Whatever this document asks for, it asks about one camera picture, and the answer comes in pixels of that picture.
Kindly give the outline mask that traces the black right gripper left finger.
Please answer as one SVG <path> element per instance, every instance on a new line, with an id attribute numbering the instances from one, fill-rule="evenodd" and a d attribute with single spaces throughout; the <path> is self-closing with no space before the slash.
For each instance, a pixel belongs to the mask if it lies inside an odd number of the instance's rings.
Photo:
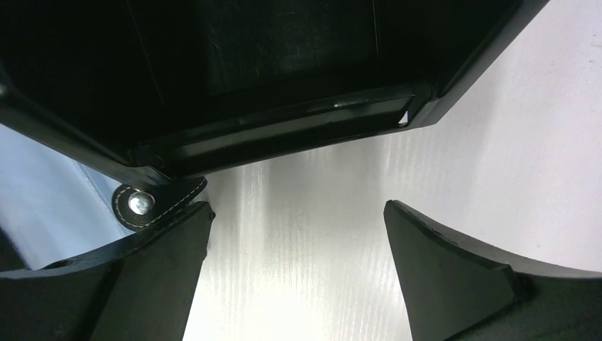
<path id="1" fill-rule="evenodd" d="M 38 270 L 1 274 L 2 340 L 181 340 L 214 212 L 152 227 Z"/>

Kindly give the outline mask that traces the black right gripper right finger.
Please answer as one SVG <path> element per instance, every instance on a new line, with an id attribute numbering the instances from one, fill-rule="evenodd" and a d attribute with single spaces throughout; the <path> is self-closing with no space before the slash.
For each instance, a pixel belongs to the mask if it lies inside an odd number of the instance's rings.
<path id="1" fill-rule="evenodd" d="M 520 256 L 390 200 L 383 211 L 414 340 L 600 340 L 601 274 Z"/>

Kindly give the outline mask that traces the black plastic bin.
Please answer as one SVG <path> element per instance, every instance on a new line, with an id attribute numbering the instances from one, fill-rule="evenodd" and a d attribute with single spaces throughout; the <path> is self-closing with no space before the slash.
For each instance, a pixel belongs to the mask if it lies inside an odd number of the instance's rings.
<path id="1" fill-rule="evenodd" d="M 1 123 L 137 188 L 436 124 L 543 1 L 2 1 Z"/>

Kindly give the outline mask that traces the black leather card holder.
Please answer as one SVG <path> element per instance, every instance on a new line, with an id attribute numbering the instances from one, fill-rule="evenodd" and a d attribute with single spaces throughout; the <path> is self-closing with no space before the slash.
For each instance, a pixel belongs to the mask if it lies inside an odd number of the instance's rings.
<path id="1" fill-rule="evenodd" d="M 167 222 L 205 181 L 137 190 L 90 178 L 1 183 L 1 270 L 42 269 Z"/>

